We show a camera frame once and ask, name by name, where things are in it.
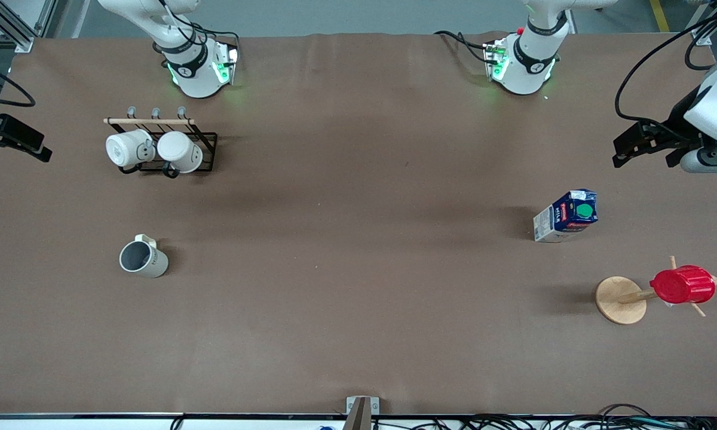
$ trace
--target table surface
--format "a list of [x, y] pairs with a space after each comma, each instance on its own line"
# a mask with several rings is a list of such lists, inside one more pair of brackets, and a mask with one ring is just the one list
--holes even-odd
[[[386, 413], [717, 414], [717, 294], [706, 318], [651, 302], [629, 327], [593, 301], [670, 254], [717, 274], [717, 175], [611, 164], [615, 90], [665, 38], [570, 36], [531, 96], [438, 36], [244, 39], [238, 85], [207, 100], [146, 39], [36, 41], [11, 76], [37, 106], [5, 112], [53, 158], [0, 150], [0, 411], [329, 413], [371, 394]], [[665, 117], [700, 82], [686, 43], [626, 112]], [[216, 171], [121, 174], [102, 119], [127, 106], [186, 106], [221, 136]], [[598, 192], [599, 223], [533, 242], [573, 188]], [[167, 275], [119, 269], [141, 232]]]

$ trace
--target milk carton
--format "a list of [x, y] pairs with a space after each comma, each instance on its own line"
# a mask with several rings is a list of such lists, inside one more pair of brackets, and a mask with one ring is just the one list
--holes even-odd
[[534, 217], [534, 241], [565, 242], [597, 221], [595, 191], [571, 190]]

